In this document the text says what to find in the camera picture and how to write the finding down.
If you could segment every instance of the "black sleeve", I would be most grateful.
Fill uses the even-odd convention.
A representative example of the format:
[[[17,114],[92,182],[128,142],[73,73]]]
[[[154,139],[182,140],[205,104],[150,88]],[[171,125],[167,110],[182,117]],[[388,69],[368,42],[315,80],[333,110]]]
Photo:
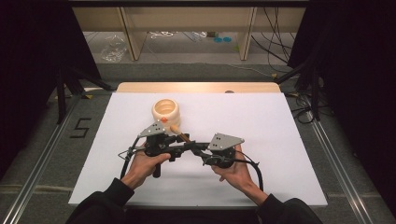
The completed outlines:
[[[134,191],[114,178],[104,192],[95,192],[82,201],[72,213],[66,224],[73,223],[125,223],[122,207],[134,195]]]
[[[257,215],[262,219],[262,223],[322,223],[311,208],[300,199],[290,199],[282,203],[273,194],[270,194],[259,207]]]

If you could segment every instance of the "metal bracket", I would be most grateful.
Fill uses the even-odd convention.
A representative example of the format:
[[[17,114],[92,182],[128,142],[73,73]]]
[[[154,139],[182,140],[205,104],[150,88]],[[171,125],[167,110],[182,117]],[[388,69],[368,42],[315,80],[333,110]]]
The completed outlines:
[[[163,123],[159,120],[148,126],[142,133],[139,134],[139,137],[147,137],[152,136],[160,133],[165,133],[166,130],[163,127]]]
[[[226,148],[233,147],[244,142],[245,140],[243,138],[234,137],[223,133],[215,133],[215,136],[213,136],[213,139],[207,149],[211,151],[222,151]]]

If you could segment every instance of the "hand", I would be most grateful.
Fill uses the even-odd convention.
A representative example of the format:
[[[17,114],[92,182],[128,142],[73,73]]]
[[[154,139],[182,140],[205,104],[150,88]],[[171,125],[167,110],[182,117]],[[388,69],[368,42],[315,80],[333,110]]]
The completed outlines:
[[[235,146],[235,151],[235,158],[244,161],[241,145]],[[236,161],[227,169],[212,166],[212,170],[220,175],[220,182],[227,180],[231,186],[245,193],[255,204],[260,205],[267,199],[268,195],[262,192],[251,179],[246,163]]]
[[[145,182],[146,177],[154,173],[156,164],[162,164],[170,158],[171,155],[168,153],[148,157],[143,150],[139,150],[134,154],[131,168],[121,181],[130,189],[136,189]]]

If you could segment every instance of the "black curtain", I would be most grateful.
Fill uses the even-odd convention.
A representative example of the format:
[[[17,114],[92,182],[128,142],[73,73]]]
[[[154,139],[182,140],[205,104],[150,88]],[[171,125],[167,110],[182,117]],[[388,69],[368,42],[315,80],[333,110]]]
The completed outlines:
[[[321,64],[324,90],[367,174],[396,216],[396,8],[392,0],[347,0]],[[311,8],[296,36],[290,66],[304,61],[323,11]]]
[[[60,69],[100,76],[67,1],[4,1],[0,28],[1,178],[25,146]]]

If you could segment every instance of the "person's left hand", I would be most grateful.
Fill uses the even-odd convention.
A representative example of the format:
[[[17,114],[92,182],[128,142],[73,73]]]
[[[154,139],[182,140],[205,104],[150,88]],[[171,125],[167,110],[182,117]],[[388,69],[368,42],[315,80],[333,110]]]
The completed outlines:
[[[161,164],[170,158],[171,155],[168,153],[160,154],[156,157],[148,157],[143,150],[137,151],[134,154],[131,168],[121,181],[130,189],[136,189],[145,182],[146,177],[154,173],[156,164]]]

